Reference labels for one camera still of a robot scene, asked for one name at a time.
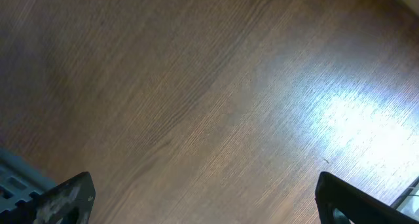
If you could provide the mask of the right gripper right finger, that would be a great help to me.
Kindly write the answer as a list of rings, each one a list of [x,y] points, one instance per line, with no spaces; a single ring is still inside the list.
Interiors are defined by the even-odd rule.
[[[329,172],[318,178],[315,200],[322,224],[383,223],[398,224],[418,221],[402,214]]]

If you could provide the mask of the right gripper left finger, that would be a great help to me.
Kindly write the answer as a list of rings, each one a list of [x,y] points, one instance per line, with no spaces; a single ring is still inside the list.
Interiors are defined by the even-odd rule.
[[[1,224],[88,224],[96,191],[89,172],[81,172],[14,210]]]

